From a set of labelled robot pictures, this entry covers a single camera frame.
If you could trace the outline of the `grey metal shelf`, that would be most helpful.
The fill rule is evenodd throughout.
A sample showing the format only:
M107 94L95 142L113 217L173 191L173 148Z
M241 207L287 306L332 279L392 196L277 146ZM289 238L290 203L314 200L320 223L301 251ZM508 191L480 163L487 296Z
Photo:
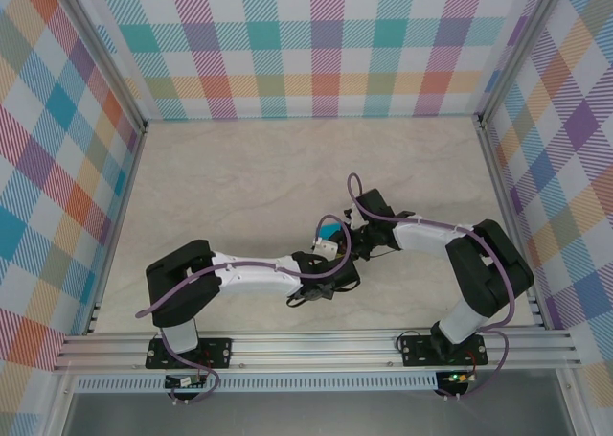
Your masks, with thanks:
M158 394L79 394L62 436L575 436L553 401L444 402L402 392L228 393L195 405Z

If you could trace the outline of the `aluminium mounting rail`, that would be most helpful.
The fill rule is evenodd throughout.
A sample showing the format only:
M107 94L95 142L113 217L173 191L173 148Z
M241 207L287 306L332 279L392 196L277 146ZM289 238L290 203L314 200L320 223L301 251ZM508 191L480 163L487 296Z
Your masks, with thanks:
M202 332L232 339L231 372L394 372L402 369L395 345L398 330L320 332ZM57 373L143 372L151 333L92 333L69 336L58 355ZM487 370L502 359L507 369L576 368L579 351L566 331L511 327L486 333Z

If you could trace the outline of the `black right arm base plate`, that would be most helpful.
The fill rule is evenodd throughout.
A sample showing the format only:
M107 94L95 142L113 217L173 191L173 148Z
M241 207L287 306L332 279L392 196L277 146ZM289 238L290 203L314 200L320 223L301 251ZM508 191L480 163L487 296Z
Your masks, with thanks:
M417 366L482 366L488 364L484 338L474 334L461 344L450 344L438 350L431 335L404 335L398 341L405 367Z

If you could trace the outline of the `aluminium side rail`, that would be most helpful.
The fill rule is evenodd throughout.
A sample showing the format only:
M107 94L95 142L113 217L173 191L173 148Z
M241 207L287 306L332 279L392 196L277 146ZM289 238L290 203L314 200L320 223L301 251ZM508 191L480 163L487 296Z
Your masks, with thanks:
M521 256L529 266L532 266L527 253L527 248L522 241L519 223L511 201L511 195L507 191L504 175L496 158L495 150L493 149L487 126L482 122L479 115L473 115L473 124L488 167L489 176L495 191L505 227L511 241L518 249ZM541 294L539 293L539 289L537 287L537 278L534 278L534 283L527 290L526 294L529 307L533 313L534 323L539 328L549 329L550 326L548 314L546 310L542 308Z
M150 124L149 121L145 121L139 130L137 137L137 144L135 146L135 152L133 156L130 169L128 171L128 177L125 181L124 190L121 197L121 203L118 210L116 221L114 222L109 235L109 243L104 255L104 261L100 275L97 277L95 284L93 285L90 298L86 305L85 317L82 319L78 335L88 335L91 329L94 327L97 316L95 312L102 305L102 299L109 279L109 274L113 264L113 260L117 251L119 239L121 237L122 228L125 222L125 215L128 209L130 196L133 190L133 185L138 173L140 161L142 158L143 150L145 148L146 139L148 136Z

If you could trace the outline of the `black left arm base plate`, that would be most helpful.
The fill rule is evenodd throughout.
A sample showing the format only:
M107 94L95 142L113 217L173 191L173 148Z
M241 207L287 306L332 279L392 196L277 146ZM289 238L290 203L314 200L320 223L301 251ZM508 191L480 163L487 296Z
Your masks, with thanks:
M228 369L232 353L231 338L199 337L194 350L178 353L186 361L212 369ZM161 337L152 338L146 351L146 369L182 369L189 365L174 358L166 349Z

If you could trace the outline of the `aluminium frame post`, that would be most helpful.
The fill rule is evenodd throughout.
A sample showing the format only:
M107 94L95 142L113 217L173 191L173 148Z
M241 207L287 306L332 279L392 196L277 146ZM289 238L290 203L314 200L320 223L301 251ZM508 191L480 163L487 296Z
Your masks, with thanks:
M531 52L558 0L513 0L482 79L483 94L475 105L474 120L479 131L501 105L511 84Z
M128 90L123 77L104 45L95 24L91 21L80 0L58 0L73 22L80 38L94 62L99 66L128 119L141 134L148 129L148 122Z

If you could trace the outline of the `aluminium frame leg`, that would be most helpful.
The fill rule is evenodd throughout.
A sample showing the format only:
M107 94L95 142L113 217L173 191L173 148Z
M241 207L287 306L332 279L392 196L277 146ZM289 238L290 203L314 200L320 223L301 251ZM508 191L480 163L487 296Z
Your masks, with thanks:
M576 436L594 436L589 414L579 389L577 374L573 369L560 368L556 375L562 397Z
M54 376L53 395L41 436L62 436L75 394L76 379L70 374Z

